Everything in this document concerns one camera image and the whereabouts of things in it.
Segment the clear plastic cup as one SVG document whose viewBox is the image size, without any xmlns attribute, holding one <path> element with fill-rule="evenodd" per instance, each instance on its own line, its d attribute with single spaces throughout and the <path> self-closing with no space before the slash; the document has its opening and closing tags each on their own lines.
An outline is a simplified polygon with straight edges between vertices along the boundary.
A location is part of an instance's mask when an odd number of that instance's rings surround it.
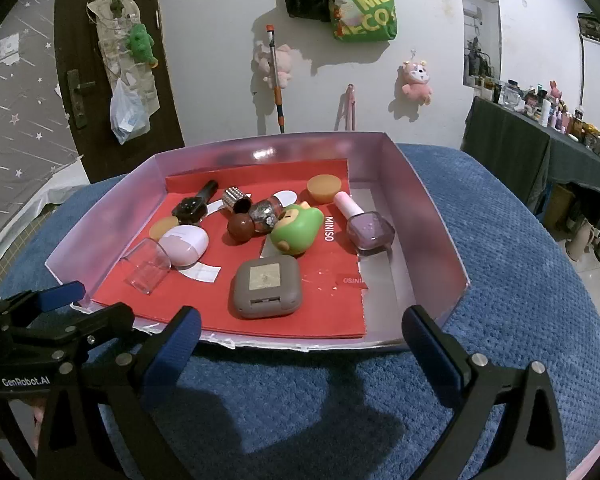
<svg viewBox="0 0 600 480">
<path fill-rule="evenodd" d="M 152 238 L 138 242 L 120 262 L 125 283 L 145 295 L 150 295 L 171 270 L 168 255 Z"/>
</svg>

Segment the pink earbuds case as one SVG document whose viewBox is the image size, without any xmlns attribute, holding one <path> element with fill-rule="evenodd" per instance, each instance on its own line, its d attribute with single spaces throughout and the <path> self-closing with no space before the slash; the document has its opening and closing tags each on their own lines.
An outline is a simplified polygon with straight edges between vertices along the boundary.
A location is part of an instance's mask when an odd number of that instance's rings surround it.
<svg viewBox="0 0 600 480">
<path fill-rule="evenodd" d="M 172 266 L 187 268 L 195 264 L 209 246 L 209 235 L 200 226 L 183 224 L 166 231 L 158 244 L 169 257 Z"/>
</svg>

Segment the grey square case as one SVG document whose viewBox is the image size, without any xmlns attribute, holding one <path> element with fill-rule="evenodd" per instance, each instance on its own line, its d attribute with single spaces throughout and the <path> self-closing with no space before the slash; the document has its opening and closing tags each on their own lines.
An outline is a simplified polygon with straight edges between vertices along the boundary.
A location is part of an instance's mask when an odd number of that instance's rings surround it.
<svg viewBox="0 0 600 480">
<path fill-rule="evenodd" d="M 300 266 L 293 256 L 246 261 L 237 270 L 232 307 L 242 318 L 277 318 L 302 304 Z"/>
</svg>

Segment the glitter bottle brown ball cap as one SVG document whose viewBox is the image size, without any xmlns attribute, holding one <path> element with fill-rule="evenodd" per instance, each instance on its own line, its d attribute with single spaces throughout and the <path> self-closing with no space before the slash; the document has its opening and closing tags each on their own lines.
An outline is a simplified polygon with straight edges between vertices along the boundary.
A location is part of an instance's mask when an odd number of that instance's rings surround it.
<svg viewBox="0 0 600 480">
<path fill-rule="evenodd" d="M 245 243 L 255 235 L 268 234 L 282 218 L 284 206 L 275 196 L 252 202 L 248 214 L 233 214 L 227 223 L 227 232 L 237 243 Z"/>
</svg>

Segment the green frog toy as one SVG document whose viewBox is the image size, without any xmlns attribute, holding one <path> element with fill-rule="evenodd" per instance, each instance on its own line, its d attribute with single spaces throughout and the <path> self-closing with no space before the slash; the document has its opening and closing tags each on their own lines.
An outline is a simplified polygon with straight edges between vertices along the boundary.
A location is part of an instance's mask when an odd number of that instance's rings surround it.
<svg viewBox="0 0 600 480">
<path fill-rule="evenodd" d="M 324 214 L 307 202 L 289 205 L 270 233 L 271 242 L 282 254 L 302 255 L 312 246 L 323 222 Z"/>
</svg>

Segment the orange round cap near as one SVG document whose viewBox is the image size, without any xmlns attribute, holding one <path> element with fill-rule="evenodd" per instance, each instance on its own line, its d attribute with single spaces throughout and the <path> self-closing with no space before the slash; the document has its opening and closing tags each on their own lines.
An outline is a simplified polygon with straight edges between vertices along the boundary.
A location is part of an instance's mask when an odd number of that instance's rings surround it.
<svg viewBox="0 0 600 480">
<path fill-rule="evenodd" d="M 160 240 L 160 238 L 163 237 L 163 235 L 166 234 L 166 232 L 168 232 L 170 229 L 175 228 L 179 224 L 180 222 L 178 222 L 178 218 L 174 216 L 163 217 L 157 220 L 149 228 L 148 237 L 158 242 L 158 240 Z"/>
</svg>

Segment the orange round cap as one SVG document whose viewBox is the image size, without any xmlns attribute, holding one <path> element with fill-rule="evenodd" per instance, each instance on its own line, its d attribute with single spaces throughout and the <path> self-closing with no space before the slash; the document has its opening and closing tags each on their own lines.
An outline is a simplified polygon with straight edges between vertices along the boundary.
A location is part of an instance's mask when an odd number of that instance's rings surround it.
<svg viewBox="0 0 600 480">
<path fill-rule="evenodd" d="M 170 229 L 175 228 L 179 224 L 180 222 L 178 222 L 178 218 L 174 216 L 163 217 L 157 220 L 149 228 L 148 237 L 158 242 L 158 240 L 160 240 L 160 238 L 163 237 L 163 235 L 166 234 L 166 232 L 168 232 Z"/>
<path fill-rule="evenodd" d="M 306 182 L 306 190 L 312 200 L 318 204 L 331 203 L 341 191 L 341 179 L 334 174 L 318 174 Z"/>
</svg>

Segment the black small bottle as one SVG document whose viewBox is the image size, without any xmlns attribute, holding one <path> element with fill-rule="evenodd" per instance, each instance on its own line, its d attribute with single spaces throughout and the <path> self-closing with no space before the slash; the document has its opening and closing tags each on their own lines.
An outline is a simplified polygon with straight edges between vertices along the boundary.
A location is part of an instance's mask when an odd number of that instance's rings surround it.
<svg viewBox="0 0 600 480">
<path fill-rule="evenodd" d="M 209 180 L 194 196 L 183 198 L 172 210 L 181 224 L 196 224 L 208 214 L 208 203 L 218 190 L 218 182 Z"/>
</svg>

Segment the white plastic bag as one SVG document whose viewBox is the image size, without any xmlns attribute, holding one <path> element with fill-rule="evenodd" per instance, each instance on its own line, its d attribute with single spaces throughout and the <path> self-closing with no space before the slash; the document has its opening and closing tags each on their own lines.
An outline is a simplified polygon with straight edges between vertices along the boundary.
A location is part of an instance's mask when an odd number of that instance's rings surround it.
<svg viewBox="0 0 600 480">
<path fill-rule="evenodd" d="M 110 125 L 120 145 L 150 130 L 148 110 L 140 94 L 122 79 L 114 86 L 110 102 Z"/>
</svg>

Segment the dark wooden door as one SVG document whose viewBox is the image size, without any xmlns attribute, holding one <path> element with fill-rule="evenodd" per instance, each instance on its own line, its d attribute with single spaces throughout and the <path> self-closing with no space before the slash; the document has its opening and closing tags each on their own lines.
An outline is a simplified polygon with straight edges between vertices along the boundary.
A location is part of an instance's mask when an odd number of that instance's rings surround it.
<svg viewBox="0 0 600 480">
<path fill-rule="evenodd" d="M 150 156 L 184 144 L 176 116 L 160 30 L 158 0 L 55 0 L 55 58 L 60 93 L 87 177 L 98 182 L 126 174 Z M 155 41 L 155 68 L 137 63 L 126 46 L 131 27 L 142 23 Z M 66 73 L 95 81 L 84 96 L 87 126 L 77 129 Z M 122 79 L 148 110 L 150 130 L 120 145 L 110 125 L 114 86 Z"/>
</svg>

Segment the purple nail polish bottle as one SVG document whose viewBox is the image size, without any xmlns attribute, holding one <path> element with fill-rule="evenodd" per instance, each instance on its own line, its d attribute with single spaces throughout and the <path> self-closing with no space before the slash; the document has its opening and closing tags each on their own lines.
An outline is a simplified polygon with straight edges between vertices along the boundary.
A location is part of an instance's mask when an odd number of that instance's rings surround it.
<svg viewBox="0 0 600 480">
<path fill-rule="evenodd" d="M 396 230 L 377 211 L 365 211 L 346 192 L 334 196 L 334 204 L 347 221 L 347 234 L 360 252 L 374 252 L 391 246 Z"/>
</svg>

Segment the green plush on door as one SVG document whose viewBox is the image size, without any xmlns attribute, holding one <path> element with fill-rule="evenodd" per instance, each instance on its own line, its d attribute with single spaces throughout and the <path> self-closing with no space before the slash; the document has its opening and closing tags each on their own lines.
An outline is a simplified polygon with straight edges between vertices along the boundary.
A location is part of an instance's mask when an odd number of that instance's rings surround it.
<svg viewBox="0 0 600 480">
<path fill-rule="evenodd" d="M 155 41 L 148 34 L 144 24 L 138 23 L 131 27 L 126 46 L 131 51 L 135 62 L 144 63 L 151 68 L 155 68 L 159 61 L 152 52 L 154 44 Z"/>
</svg>

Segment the pink cardboard tray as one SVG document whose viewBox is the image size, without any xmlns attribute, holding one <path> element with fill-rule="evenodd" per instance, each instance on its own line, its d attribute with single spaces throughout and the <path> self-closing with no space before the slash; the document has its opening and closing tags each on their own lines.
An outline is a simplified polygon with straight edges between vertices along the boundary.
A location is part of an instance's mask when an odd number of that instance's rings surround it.
<svg viewBox="0 0 600 480">
<path fill-rule="evenodd" d="M 164 152 L 124 177 L 46 260 L 84 307 L 140 327 L 197 309 L 204 340 L 296 351 L 401 347 L 469 284 L 412 164 L 376 132 L 298 133 Z"/>
</svg>

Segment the dark green covered side table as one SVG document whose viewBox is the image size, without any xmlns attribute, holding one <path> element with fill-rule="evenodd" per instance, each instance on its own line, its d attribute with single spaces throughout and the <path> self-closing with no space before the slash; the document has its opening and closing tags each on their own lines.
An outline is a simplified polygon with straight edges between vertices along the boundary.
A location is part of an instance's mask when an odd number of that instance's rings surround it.
<svg viewBox="0 0 600 480">
<path fill-rule="evenodd" d="M 549 183 L 600 192 L 600 157 L 569 136 L 475 97 L 460 149 L 535 210 Z"/>
</svg>

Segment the orange round cap far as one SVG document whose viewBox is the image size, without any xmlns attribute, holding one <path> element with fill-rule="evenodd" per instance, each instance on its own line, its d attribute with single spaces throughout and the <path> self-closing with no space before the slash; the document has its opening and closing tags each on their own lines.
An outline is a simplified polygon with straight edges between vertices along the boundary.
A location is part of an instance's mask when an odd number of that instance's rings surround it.
<svg viewBox="0 0 600 480">
<path fill-rule="evenodd" d="M 306 190 L 312 200 L 318 204 L 331 203 L 341 191 L 341 179 L 334 174 L 318 174 L 306 182 Z"/>
</svg>

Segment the pink plush toy left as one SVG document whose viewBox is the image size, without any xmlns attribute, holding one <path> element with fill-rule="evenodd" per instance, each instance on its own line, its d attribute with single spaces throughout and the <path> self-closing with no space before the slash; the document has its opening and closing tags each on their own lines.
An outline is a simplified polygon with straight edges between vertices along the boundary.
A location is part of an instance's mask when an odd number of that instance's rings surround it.
<svg viewBox="0 0 600 480">
<path fill-rule="evenodd" d="M 263 75 L 263 81 L 268 88 L 273 89 L 277 82 L 279 88 L 286 89 L 291 81 L 292 71 L 292 49 L 288 44 L 275 47 L 275 58 L 272 58 L 271 48 L 258 41 L 254 48 L 253 61 L 256 62 L 258 70 Z"/>
</svg>

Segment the pink plush toy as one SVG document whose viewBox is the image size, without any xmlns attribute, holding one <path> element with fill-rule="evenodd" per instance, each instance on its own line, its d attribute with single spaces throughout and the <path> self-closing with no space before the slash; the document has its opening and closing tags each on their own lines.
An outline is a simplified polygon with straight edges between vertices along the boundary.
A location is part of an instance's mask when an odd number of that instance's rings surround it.
<svg viewBox="0 0 600 480">
<path fill-rule="evenodd" d="M 254 48 L 253 61 L 256 62 L 258 70 L 263 75 L 263 81 L 268 88 L 273 89 L 277 82 L 279 88 L 286 89 L 291 81 L 292 71 L 292 49 L 288 44 L 275 47 L 275 58 L 272 58 L 271 48 L 258 41 Z"/>
<path fill-rule="evenodd" d="M 402 93 L 410 101 L 418 105 L 431 103 L 432 90 L 429 85 L 430 76 L 425 61 L 405 61 L 402 64 Z"/>
</svg>

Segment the white cabinet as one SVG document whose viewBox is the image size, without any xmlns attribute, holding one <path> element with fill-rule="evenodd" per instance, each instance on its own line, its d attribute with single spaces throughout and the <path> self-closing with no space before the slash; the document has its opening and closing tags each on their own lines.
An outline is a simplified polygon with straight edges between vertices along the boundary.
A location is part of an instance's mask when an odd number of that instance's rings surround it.
<svg viewBox="0 0 600 480">
<path fill-rule="evenodd" d="M 600 21 L 592 13 L 579 13 L 582 46 L 581 106 L 584 119 L 600 130 Z"/>
</svg>

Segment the pink hanging clip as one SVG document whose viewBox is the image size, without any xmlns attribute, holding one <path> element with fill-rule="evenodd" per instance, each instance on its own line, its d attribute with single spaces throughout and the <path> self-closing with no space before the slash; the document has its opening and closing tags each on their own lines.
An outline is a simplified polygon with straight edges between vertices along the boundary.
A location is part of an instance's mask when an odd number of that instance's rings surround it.
<svg viewBox="0 0 600 480">
<path fill-rule="evenodd" d="M 344 92 L 346 100 L 344 101 L 344 124 L 348 131 L 356 130 L 356 97 L 354 84 L 348 84 Z"/>
</svg>

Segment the pink plush toy right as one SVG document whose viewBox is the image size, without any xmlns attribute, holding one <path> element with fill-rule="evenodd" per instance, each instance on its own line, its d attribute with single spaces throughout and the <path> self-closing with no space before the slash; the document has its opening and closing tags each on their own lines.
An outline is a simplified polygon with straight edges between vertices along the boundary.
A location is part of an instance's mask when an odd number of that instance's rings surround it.
<svg viewBox="0 0 600 480">
<path fill-rule="evenodd" d="M 425 61 L 405 61 L 402 64 L 402 93 L 410 101 L 418 105 L 431 103 L 432 90 L 429 85 L 430 76 Z"/>
</svg>

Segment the green tote bag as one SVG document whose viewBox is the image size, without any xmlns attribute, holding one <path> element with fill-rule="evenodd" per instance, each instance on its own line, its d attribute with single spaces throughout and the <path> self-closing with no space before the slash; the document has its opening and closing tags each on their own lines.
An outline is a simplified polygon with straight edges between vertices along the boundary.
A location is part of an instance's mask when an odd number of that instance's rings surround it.
<svg viewBox="0 0 600 480">
<path fill-rule="evenodd" d="M 332 36 L 347 44 L 386 42 L 396 38 L 394 0 L 330 0 Z"/>
</svg>

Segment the orange handled stick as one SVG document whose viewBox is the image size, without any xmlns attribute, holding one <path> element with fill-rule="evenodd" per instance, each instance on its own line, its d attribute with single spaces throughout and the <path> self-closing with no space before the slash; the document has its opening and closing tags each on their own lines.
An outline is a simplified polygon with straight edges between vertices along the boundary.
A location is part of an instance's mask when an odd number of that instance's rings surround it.
<svg viewBox="0 0 600 480">
<path fill-rule="evenodd" d="M 283 109 L 283 96 L 282 96 L 282 87 L 279 83 L 278 76 L 278 64 L 277 64 L 277 55 L 276 55 L 276 43 L 275 43 L 275 27 L 274 25 L 267 24 L 266 25 L 266 33 L 268 34 L 268 47 L 270 48 L 271 55 L 271 77 L 273 81 L 273 93 L 274 93 L 274 103 L 276 107 L 277 114 L 277 123 L 279 128 L 279 133 L 285 133 L 285 116 Z"/>
</svg>

